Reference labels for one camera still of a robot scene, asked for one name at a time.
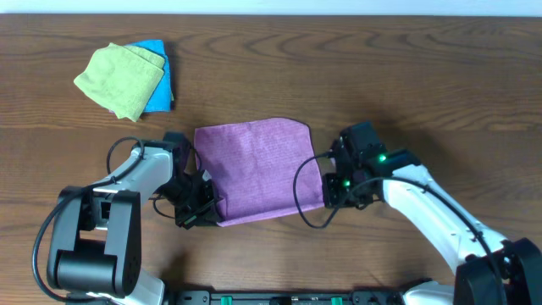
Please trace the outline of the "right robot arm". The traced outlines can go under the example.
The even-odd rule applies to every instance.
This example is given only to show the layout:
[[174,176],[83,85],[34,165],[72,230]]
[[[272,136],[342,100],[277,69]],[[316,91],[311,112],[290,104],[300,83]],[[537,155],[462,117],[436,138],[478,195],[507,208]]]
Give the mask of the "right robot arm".
[[427,281],[407,289],[403,303],[541,305],[539,248],[527,238],[510,241],[477,220],[411,152],[336,148],[327,156],[335,164],[327,205],[367,205],[377,197],[413,223],[455,275],[453,286]]

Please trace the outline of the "purple cloth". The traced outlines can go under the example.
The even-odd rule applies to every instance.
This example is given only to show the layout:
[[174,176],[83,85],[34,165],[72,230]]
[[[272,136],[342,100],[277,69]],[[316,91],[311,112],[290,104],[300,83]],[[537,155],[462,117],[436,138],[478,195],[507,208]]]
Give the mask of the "purple cloth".
[[273,219],[324,205],[311,131],[286,118],[197,128],[198,163],[218,189],[221,227]]

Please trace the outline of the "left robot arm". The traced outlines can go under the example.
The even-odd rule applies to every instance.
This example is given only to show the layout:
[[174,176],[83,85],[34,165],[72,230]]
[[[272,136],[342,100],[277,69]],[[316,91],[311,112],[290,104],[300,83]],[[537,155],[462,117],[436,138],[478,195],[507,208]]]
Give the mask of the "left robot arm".
[[216,225],[218,192],[204,169],[185,172],[192,146],[181,135],[138,140],[129,158],[89,186],[64,188],[47,217],[53,226],[41,287],[65,304],[185,304],[141,267],[141,208],[158,195],[186,230]]

